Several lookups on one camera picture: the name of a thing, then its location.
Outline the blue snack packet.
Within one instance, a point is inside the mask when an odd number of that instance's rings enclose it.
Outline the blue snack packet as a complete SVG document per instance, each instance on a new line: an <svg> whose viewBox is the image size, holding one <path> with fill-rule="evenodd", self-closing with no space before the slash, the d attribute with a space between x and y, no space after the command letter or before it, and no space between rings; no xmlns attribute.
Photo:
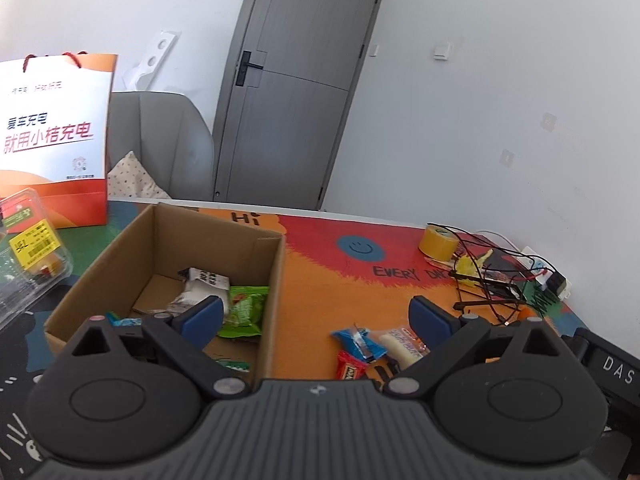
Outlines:
<svg viewBox="0 0 640 480"><path fill-rule="evenodd" d="M352 325L342 330L331 333L342 346L342 348L353 358L365 362L373 363L386 356L387 350L369 337L369 332L357 325Z"/></svg>

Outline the white bread snack pack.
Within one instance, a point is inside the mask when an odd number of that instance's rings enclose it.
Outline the white bread snack pack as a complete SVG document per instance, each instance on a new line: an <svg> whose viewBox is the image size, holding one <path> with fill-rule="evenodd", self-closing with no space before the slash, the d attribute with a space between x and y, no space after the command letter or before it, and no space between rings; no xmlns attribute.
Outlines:
<svg viewBox="0 0 640 480"><path fill-rule="evenodd" d="M405 370L430 353L430 349L407 327L382 330L378 333L378 343L386 349L386 354L397 363L400 370Z"/></svg>

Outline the white orange paper bag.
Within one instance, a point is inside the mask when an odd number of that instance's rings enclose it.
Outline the white orange paper bag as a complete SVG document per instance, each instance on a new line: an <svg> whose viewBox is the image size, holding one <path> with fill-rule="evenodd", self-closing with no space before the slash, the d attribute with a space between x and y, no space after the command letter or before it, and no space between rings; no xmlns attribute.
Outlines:
<svg viewBox="0 0 640 480"><path fill-rule="evenodd" d="M0 65L1 196L34 190L57 228L107 220L106 137L117 56L65 52Z"/></svg>

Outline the clear plastic clamshell container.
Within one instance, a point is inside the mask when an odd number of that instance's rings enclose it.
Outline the clear plastic clamshell container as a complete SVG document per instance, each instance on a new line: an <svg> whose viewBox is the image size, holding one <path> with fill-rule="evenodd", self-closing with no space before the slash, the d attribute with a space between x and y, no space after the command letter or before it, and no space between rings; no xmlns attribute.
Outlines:
<svg viewBox="0 0 640 480"><path fill-rule="evenodd" d="M72 256L32 188L1 200L0 257L1 328L72 274Z"/></svg>

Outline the colourful cartoon table mat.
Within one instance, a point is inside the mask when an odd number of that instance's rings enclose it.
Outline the colourful cartoon table mat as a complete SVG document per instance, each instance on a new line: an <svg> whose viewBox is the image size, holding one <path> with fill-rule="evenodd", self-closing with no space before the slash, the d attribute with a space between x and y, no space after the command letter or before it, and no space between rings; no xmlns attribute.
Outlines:
<svg viewBox="0 0 640 480"><path fill-rule="evenodd" d="M278 211L212 209L209 215L281 233L285 238L277 336L272 364L278 376L326 378L334 370L334 330L357 324L387 330L408 321L408 303L422 295L450 308L458 301L443 266L419 252L422 232L410 226L305 217ZM34 470L17 422L34 379L52 362L44 323L70 285L48 292L1 332L1 472L23 479Z"/></svg>

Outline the white black text snack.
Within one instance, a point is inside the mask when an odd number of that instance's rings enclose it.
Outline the white black text snack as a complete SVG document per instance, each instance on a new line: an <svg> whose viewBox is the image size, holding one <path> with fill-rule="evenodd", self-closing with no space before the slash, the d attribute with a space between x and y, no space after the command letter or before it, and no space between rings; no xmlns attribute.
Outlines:
<svg viewBox="0 0 640 480"><path fill-rule="evenodd" d="M230 281L226 276L193 266L183 269L179 275L184 281L183 291L171 301L167 307L169 312L173 314L186 312L207 297L215 296L222 301L224 316L229 315Z"/></svg>

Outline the yellow plastic clip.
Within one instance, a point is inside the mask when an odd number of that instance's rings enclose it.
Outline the yellow plastic clip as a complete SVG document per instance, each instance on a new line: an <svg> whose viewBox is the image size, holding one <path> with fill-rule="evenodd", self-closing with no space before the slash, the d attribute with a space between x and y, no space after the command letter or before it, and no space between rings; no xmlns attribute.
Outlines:
<svg viewBox="0 0 640 480"><path fill-rule="evenodd" d="M493 252L492 249L488 249L488 251L480 257L475 257L471 254L462 255L454 265L454 270L465 280L467 278L469 280L471 278L480 278L484 269L484 263Z"/></svg>

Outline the white wall hook plate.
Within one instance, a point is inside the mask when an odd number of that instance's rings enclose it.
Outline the white wall hook plate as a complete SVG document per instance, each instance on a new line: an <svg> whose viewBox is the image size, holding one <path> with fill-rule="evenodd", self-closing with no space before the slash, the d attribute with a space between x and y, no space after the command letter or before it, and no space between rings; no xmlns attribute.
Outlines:
<svg viewBox="0 0 640 480"><path fill-rule="evenodd" d="M168 55L179 38L178 32L161 30L146 49L142 60L131 76L131 88L145 91L152 84L157 72L168 59Z"/></svg>

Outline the red snack packet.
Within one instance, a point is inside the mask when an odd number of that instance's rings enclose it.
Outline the red snack packet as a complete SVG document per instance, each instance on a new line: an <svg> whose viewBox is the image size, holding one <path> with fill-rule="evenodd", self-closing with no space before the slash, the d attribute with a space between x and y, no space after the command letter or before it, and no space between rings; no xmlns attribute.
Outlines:
<svg viewBox="0 0 640 480"><path fill-rule="evenodd" d="M337 353L336 380L358 380L366 376L368 364L354 358L345 350Z"/></svg>

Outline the dotted cushion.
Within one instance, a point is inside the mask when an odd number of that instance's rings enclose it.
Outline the dotted cushion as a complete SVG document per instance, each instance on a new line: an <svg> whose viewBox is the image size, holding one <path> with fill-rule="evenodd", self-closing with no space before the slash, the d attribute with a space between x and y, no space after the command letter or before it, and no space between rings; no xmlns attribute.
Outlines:
<svg viewBox="0 0 640 480"><path fill-rule="evenodd" d="M109 198L159 198L170 196L156 184L150 174L129 151L107 174L107 196Z"/></svg>

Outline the green snack packet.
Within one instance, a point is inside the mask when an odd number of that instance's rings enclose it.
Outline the green snack packet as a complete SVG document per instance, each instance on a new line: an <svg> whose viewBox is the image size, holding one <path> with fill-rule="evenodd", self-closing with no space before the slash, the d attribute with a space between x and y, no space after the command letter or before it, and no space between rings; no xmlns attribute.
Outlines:
<svg viewBox="0 0 640 480"><path fill-rule="evenodd" d="M231 286L229 312L217 335L226 339L259 337L269 291L269 286Z"/></svg>

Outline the grey door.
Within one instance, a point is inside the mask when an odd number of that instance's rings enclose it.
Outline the grey door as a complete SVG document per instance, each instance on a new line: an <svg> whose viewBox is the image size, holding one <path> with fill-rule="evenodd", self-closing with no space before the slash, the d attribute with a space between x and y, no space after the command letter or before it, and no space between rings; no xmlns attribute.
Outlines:
<svg viewBox="0 0 640 480"><path fill-rule="evenodd" d="M244 0L213 135L217 202L317 209L382 0Z"/></svg>

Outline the white power strip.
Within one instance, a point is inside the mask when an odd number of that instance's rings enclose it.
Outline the white power strip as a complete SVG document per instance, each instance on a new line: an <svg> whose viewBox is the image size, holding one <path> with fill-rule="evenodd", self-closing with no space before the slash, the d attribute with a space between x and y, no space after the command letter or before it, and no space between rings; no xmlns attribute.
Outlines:
<svg viewBox="0 0 640 480"><path fill-rule="evenodd" d="M529 246L522 248L518 262L533 275L543 290L552 292L559 300L567 300L572 293L572 282L556 270L548 260L538 255L533 248Z"/></svg>

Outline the brown cardboard box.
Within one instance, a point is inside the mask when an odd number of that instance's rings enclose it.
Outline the brown cardboard box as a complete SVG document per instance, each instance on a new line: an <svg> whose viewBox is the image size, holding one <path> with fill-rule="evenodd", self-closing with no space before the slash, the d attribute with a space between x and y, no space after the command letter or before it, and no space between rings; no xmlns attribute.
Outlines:
<svg viewBox="0 0 640 480"><path fill-rule="evenodd" d="M113 311L125 318L167 307L183 290L179 272L198 268L234 286L267 286L257 342L210 342L205 353L250 363L250 382L273 376L284 267L283 234L177 206L146 207L81 274L44 323L57 356L83 322Z"/></svg>

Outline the orange tangerine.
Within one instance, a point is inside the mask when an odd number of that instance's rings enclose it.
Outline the orange tangerine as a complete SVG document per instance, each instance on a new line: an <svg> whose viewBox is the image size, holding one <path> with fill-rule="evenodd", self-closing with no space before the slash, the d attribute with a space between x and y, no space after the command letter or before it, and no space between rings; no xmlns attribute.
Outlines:
<svg viewBox="0 0 640 480"><path fill-rule="evenodd" d="M518 320L526 321L528 318L538 318L538 313L530 307L521 307L518 311Z"/></svg>

